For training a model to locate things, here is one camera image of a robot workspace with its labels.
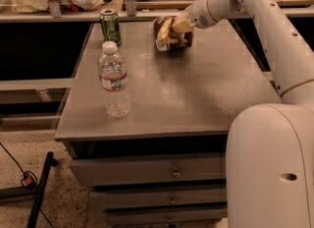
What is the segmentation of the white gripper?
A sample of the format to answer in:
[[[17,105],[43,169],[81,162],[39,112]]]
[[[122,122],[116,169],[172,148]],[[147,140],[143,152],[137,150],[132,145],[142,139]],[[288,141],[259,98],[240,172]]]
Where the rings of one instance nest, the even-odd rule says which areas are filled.
[[[207,0],[195,0],[191,6],[186,7],[180,14],[182,20],[173,20],[171,28],[173,32],[191,32],[194,27],[206,29],[210,26],[210,15]]]

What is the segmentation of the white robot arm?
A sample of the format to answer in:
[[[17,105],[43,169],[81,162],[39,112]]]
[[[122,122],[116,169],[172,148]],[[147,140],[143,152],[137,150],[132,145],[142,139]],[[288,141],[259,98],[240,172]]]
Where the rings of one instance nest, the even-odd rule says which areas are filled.
[[[195,0],[188,28],[247,13],[271,69],[278,103],[249,107],[227,142],[229,228],[314,228],[314,53],[276,0]]]

